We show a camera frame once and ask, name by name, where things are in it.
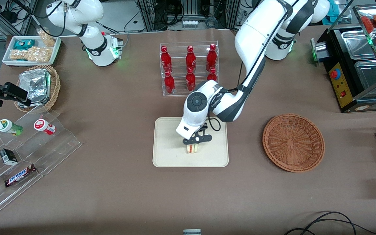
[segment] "beige tray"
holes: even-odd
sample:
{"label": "beige tray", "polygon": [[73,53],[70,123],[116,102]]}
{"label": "beige tray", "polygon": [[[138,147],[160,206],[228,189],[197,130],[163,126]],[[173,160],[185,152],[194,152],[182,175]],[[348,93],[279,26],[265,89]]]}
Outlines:
{"label": "beige tray", "polygon": [[[183,138],[176,133],[180,117],[160,117],[155,122],[153,141],[153,164],[156,167],[225,167],[228,164],[227,127],[221,123],[221,130],[213,131],[210,127],[206,134],[213,140],[198,145],[197,153],[186,153]],[[212,120],[215,128],[218,123]]]}

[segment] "acrylic bottle rack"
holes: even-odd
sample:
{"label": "acrylic bottle rack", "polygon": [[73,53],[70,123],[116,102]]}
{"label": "acrylic bottle rack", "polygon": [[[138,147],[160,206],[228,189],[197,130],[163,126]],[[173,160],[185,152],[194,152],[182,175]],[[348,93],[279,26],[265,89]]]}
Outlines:
{"label": "acrylic bottle rack", "polygon": [[[0,150],[13,151],[18,161],[16,165],[6,165],[0,156],[0,210],[31,185],[49,174],[60,162],[82,145],[75,135],[59,122],[58,116],[59,114],[52,110],[37,106],[14,122],[23,127],[21,135],[13,136],[0,133]],[[54,134],[48,135],[34,129],[34,122],[41,118],[56,127]],[[31,164],[34,164],[37,171],[27,175],[15,185],[5,186],[5,180]]]}
{"label": "acrylic bottle rack", "polygon": [[[187,55],[187,47],[193,46],[194,54],[196,56],[196,70],[195,85],[207,80],[209,72],[206,70],[207,54],[210,50],[210,45],[215,44],[215,52],[217,54],[217,60],[215,62],[215,74],[218,82],[218,41],[204,41],[204,42],[182,42],[182,43],[161,43],[159,47],[159,66],[161,68],[161,80],[162,80],[162,92],[163,96],[187,96],[191,94],[186,89],[187,74],[185,57]],[[161,46],[167,47],[167,52],[172,60],[172,77],[175,80],[175,93],[168,94],[165,88],[165,71],[161,63]]]}

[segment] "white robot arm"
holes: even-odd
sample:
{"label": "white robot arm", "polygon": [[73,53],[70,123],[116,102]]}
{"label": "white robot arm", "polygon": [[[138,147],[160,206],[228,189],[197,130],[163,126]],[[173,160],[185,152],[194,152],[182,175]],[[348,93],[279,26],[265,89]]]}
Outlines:
{"label": "white robot arm", "polygon": [[209,111],[212,111],[222,122],[233,122],[239,117],[245,101],[262,73],[265,65],[265,52],[269,58],[271,58],[270,55],[280,58],[279,55],[283,54],[285,57],[288,53],[289,48],[285,53],[286,47],[284,46],[268,46],[278,44],[275,34],[280,31],[280,28],[285,28],[285,31],[293,29],[291,33],[298,33],[310,23],[315,15],[317,19],[324,18],[328,9],[314,13],[319,3],[329,6],[327,0],[263,0],[257,6],[235,38],[236,51],[246,67],[246,78],[237,88],[231,90],[224,89],[213,80],[197,85],[185,100],[184,115],[176,129],[179,135],[188,140],[184,141],[185,144],[210,140],[199,140],[193,137],[203,127]]}
{"label": "white robot arm", "polygon": [[[13,0],[25,9],[41,27],[39,20],[19,0]],[[98,66],[107,66],[120,56],[118,40],[103,35],[95,21],[103,18],[99,0],[64,0],[46,7],[48,19],[56,26],[75,33],[86,46],[89,58]]]}

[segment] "yellow control panel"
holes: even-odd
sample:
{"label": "yellow control panel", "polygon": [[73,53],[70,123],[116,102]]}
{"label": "yellow control panel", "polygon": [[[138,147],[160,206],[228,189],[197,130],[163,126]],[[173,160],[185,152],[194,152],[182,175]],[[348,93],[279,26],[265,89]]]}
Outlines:
{"label": "yellow control panel", "polygon": [[342,68],[340,64],[337,63],[329,71],[330,80],[332,81],[333,88],[336,93],[337,100],[339,101],[340,107],[343,108],[350,102],[352,102],[353,97],[351,90],[348,87],[345,76],[343,76]]}

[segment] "red button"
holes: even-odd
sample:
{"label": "red button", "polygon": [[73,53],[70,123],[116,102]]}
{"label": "red button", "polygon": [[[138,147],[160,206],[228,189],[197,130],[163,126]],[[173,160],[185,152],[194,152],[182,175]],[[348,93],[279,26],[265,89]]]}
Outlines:
{"label": "red button", "polygon": [[330,77],[335,79],[337,77],[337,71],[336,70],[333,70],[331,73],[330,73]]}

